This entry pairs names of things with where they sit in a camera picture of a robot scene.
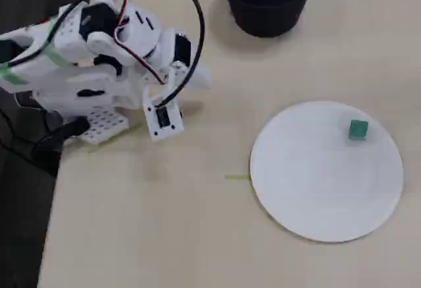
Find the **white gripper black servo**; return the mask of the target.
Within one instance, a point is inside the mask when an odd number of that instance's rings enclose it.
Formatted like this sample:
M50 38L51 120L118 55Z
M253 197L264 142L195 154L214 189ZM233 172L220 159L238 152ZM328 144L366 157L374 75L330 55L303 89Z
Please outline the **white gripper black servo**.
M174 28L164 30L160 36L153 53L153 66L156 69L175 68L186 72L191 64L191 41ZM194 71L194 80L188 81L188 88L209 89L211 87L211 74L204 66L197 66Z

